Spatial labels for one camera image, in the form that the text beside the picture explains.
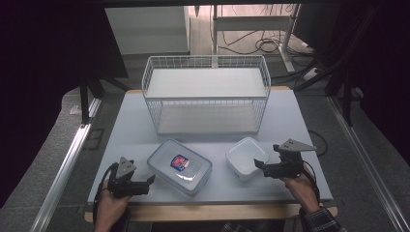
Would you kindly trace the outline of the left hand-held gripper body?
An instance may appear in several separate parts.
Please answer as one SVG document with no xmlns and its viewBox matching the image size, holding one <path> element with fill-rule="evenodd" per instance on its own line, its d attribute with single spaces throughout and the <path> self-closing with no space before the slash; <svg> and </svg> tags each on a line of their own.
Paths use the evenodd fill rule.
<svg viewBox="0 0 410 232">
<path fill-rule="evenodd" d="M 117 198 L 131 195 L 132 187 L 141 187 L 139 182 L 132 181 L 132 175 L 136 169 L 132 160 L 120 157 L 113 168 L 108 179 L 108 190 Z"/>
</svg>

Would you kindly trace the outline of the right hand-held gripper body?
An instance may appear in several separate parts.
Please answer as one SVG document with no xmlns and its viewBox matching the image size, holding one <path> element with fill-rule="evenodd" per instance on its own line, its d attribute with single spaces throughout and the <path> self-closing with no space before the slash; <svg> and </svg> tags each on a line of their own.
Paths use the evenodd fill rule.
<svg viewBox="0 0 410 232">
<path fill-rule="evenodd" d="M 315 151 L 316 147 L 294 139 L 288 139 L 280 145 L 274 144 L 273 149 L 279 153 L 280 162 L 266 164 L 262 171 L 265 169 L 278 169 L 281 171 L 280 178 L 296 178 L 305 170 L 301 153 Z"/>
</svg>

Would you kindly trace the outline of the white square container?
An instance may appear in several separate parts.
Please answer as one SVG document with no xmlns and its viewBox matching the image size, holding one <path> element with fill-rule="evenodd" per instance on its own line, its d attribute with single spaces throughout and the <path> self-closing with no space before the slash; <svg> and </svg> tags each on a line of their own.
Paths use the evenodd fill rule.
<svg viewBox="0 0 410 232">
<path fill-rule="evenodd" d="M 247 181 L 260 172 L 260 169 L 254 164 L 255 160 L 263 162 L 269 160 L 269 155 L 251 137 L 246 137 L 237 142 L 225 153 L 225 157 L 233 174 L 241 181 Z"/>
</svg>

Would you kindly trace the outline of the clear lidded food container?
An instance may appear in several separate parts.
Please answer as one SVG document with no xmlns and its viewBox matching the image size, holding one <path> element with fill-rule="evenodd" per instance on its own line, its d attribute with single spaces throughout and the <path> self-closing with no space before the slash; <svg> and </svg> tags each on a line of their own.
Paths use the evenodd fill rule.
<svg viewBox="0 0 410 232">
<path fill-rule="evenodd" d="M 208 181 L 213 164 L 175 139 L 166 139 L 147 159 L 149 168 L 186 195 L 196 195 Z"/>
</svg>

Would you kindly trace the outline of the white wire shelf rack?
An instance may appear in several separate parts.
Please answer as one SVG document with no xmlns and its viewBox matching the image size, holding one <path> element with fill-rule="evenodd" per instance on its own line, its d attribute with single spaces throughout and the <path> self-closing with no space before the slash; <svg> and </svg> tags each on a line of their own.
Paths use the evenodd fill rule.
<svg viewBox="0 0 410 232">
<path fill-rule="evenodd" d="M 159 134 L 257 133 L 271 76 L 261 55 L 152 56 L 141 87 Z"/>
</svg>

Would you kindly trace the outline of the person's right hand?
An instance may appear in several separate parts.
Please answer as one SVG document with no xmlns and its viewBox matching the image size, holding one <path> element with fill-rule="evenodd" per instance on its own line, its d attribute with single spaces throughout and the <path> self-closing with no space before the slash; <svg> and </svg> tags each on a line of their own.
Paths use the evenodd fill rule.
<svg viewBox="0 0 410 232">
<path fill-rule="evenodd" d="M 296 178 L 280 178 L 307 214 L 315 213 L 320 210 L 310 179 L 311 175 L 308 171 L 307 174 L 302 173 Z"/>
</svg>

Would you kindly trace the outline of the person's left hand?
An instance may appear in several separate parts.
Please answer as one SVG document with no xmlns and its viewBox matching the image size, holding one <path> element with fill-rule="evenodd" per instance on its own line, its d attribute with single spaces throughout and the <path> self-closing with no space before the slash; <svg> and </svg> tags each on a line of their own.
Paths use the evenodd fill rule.
<svg viewBox="0 0 410 232">
<path fill-rule="evenodd" d="M 107 188 L 108 181 L 105 180 L 102 185 L 101 199 L 99 201 L 96 225 L 99 227 L 112 226 L 120 216 L 125 212 L 130 197 L 115 197 Z"/>
</svg>

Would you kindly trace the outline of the person's plaid lap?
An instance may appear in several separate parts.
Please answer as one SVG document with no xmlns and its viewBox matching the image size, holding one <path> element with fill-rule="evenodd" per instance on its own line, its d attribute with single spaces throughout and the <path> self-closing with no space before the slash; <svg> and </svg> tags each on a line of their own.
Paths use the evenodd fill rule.
<svg viewBox="0 0 410 232">
<path fill-rule="evenodd" d="M 228 221 L 220 232 L 283 232 L 284 220 Z"/>
</svg>

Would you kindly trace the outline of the black metal stand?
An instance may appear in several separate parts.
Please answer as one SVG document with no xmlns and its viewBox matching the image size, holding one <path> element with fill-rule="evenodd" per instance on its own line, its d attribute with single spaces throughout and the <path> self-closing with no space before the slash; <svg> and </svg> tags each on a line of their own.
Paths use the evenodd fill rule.
<svg viewBox="0 0 410 232">
<path fill-rule="evenodd" d="M 330 80 L 325 87 L 325 95 L 328 97 L 333 97 L 338 93 L 339 90 L 342 90 L 342 119 L 349 127 L 352 127 L 353 123 L 351 119 L 351 101 L 353 100 L 353 83 L 350 70 L 351 68 L 349 67 L 349 60 L 347 58 L 341 58 L 326 70 L 317 73 L 309 80 L 306 80 L 304 83 L 296 85 L 294 87 L 294 91 L 303 91 L 307 87 L 329 76 Z"/>
<path fill-rule="evenodd" d="M 91 121 L 88 91 L 91 91 L 91 94 L 95 98 L 100 100 L 105 94 L 105 90 L 102 85 L 103 80 L 124 92 L 127 92 L 131 89 L 130 86 L 120 82 L 115 78 L 110 78 L 107 76 L 97 77 L 83 75 L 80 78 L 80 109 L 82 125 L 87 125 Z"/>
</svg>

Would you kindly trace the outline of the white power strip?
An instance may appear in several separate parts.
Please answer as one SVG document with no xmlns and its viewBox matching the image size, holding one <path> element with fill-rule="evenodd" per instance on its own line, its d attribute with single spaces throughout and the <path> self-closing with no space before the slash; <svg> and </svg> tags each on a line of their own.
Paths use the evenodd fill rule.
<svg viewBox="0 0 410 232">
<path fill-rule="evenodd" d="M 312 68 L 310 71 L 308 71 L 304 77 L 303 80 L 304 81 L 308 81 L 310 79 L 312 79 L 313 77 L 317 76 L 319 73 L 321 73 L 321 70 L 318 68 Z"/>
</svg>

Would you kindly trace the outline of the dark curtain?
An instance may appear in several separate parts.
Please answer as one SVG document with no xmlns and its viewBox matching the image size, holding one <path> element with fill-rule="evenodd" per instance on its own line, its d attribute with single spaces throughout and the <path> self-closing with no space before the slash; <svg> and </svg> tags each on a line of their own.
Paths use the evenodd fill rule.
<svg viewBox="0 0 410 232">
<path fill-rule="evenodd" d="M 0 209 L 82 78 L 128 75 L 101 0 L 0 0 Z"/>
<path fill-rule="evenodd" d="M 363 35 L 343 58 L 354 36 Z M 359 88 L 361 108 L 398 152 L 410 160 L 410 0 L 321 0 L 300 7 L 294 35 L 325 67 L 344 59 L 330 80 Z"/>
</svg>

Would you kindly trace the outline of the white cabinet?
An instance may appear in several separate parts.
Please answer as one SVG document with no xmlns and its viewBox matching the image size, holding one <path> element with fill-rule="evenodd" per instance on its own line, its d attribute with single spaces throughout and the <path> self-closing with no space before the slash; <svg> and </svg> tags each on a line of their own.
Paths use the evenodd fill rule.
<svg viewBox="0 0 410 232">
<path fill-rule="evenodd" d="M 186 7 L 106 8 L 123 55 L 188 52 Z"/>
</svg>

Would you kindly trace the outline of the aluminium floor rail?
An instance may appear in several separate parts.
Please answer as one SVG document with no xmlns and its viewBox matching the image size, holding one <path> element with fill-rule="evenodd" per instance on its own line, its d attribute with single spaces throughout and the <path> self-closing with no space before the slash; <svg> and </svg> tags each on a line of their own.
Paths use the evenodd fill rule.
<svg viewBox="0 0 410 232">
<path fill-rule="evenodd" d="M 100 107 L 101 100 L 93 99 L 91 105 L 87 107 L 89 117 L 88 123 L 81 125 L 77 130 L 73 142 L 67 152 L 62 164 L 54 178 L 54 181 L 44 199 L 44 203 L 40 208 L 29 232 L 45 232 L 52 216 L 57 208 L 58 202 L 64 192 L 67 182 L 73 172 L 76 160 L 84 141 L 91 129 L 95 115 Z"/>
<path fill-rule="evenodd" d="M 374 163 L 370 159 L 370 156 L 365 149 L 362 141 L 356 134 L 354 128 L 350 126 L 342 115 L 342 109 L 335 97 L 328 97 L 332 110 L 336 114 L 338 122 L 347 137 L 354 154 L 359 160 L 359 163 L 366 173 L 366 176 L 371 183 L 375 194 L 379 198 L 385 212 L 387 213 L 391 223 L 393 224 L 396 232 L 410 232 L 410 223 L 405 218 L 402 210 L 400 209 L 393 194 L 388 190 L 385 182 L 382 180 L 379 172 L 377 171 Z"/>
</svg>

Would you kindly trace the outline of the white desk frame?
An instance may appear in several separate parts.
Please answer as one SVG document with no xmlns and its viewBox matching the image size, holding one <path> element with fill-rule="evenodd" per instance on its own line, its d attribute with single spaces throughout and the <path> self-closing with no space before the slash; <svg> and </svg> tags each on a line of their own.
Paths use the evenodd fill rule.
<svg viewBox="0 0 410 232">
<path fill-rule="evenodd" d="M 212 53 L 214 55 L 218 53 L 218 31 L 284 31 L 285 36 L 278 46 L 278 51 L 287 72 L 295 72 L 287 47 L 300 8 L 299 4 L 294 5 L 291 15 L 269 16 L 218 16 L 218 7 L 214 5 L 212 12 Z"/>
</svg>

